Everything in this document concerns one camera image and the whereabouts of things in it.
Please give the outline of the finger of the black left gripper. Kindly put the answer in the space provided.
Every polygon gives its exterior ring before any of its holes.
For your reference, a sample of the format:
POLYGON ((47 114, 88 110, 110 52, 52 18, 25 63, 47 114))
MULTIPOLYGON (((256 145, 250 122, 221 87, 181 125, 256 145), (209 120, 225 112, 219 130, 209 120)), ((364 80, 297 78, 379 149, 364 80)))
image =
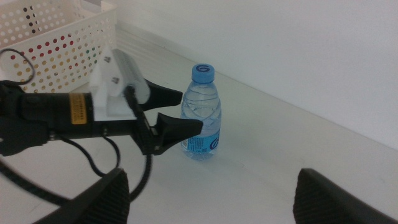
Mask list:
POLYGON ((201 133, 203 122, 197 119, 173 118, 159 113, 155 125, 161 146, 174 146, 201 133))
POLYGON ((169 106, 177 106, 181 103, 182 92, 166 88, 146 80, 150 90, 149 99, 141 104, 144 111, 163 108, 169 106))

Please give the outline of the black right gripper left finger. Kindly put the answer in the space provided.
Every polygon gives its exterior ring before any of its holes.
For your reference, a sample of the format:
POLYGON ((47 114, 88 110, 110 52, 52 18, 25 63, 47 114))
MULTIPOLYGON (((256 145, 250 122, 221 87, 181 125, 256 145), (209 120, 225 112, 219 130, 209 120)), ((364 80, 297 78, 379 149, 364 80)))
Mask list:
POLYGON ((126 224, 129 209, 127 174, 123 169, 115 168, 35 224, 126 224))

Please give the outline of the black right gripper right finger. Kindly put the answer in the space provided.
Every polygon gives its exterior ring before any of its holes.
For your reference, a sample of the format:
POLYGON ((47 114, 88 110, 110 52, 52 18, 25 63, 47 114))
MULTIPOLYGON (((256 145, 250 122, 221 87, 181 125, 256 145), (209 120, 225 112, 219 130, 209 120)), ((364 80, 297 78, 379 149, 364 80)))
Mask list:
POLYGON ((297 177, 293 215, 299 224, 397 224, 314 169, 297 177))

